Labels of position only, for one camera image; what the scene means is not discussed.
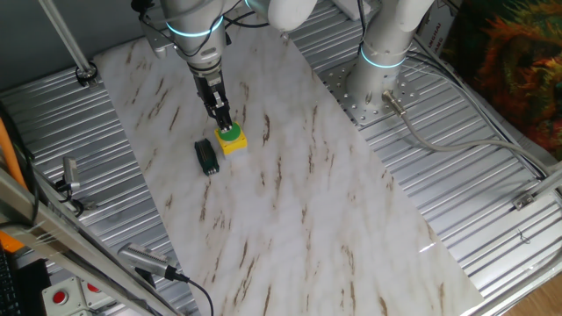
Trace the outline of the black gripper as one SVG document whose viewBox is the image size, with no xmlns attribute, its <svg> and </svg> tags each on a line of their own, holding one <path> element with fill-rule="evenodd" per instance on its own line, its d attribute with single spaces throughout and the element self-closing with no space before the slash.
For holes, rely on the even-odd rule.
<svg viewBox="0 0 562 316">
<path fill-rule="evenodd" d="M 195 75 L 194 80 L 209 117 L 216 121 L 220 131 L 228 132 L 233 127 L 230 116 L 230 106 L 221 72 L 208 75 Z"/>
</svg>

